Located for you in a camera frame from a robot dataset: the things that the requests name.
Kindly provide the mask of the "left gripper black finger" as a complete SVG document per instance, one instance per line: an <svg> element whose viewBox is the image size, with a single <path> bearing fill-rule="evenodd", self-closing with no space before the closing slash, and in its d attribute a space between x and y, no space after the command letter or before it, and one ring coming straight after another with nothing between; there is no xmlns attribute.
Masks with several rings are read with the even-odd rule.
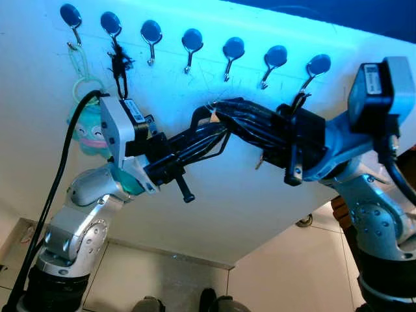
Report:
<svg viewBox="0 0 416 312"><path fill-rule="evenodd" d="M198 163L217 157L229 140L227 127L191 127L172 138L175 163Z"/></svg>
<svg viewBox="0 0 416 312"><path fill-rule="evenodd" d="M221 122L211 122L212 110L197 108L191 116L188 129L170 138L175 149L211 149L225 136L225 125Z"/></svg>

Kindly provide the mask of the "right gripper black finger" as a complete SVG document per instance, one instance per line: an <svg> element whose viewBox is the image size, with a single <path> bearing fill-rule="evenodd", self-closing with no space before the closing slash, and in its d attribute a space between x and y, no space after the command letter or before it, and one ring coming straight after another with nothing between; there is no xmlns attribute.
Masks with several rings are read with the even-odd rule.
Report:
<svg viewBox="0 0 416 312"><path fill-rule="evenodd" d="M234 136L263 150L277 148L277 137L273 134L274 114L216 114L220 123Z"/></svg>
<svg viewBox="0 0 416 312"><path fill-rule="evenodd" d="M218 118L226 127L279 127L273 111L246 99L218 101Z"/></svg>

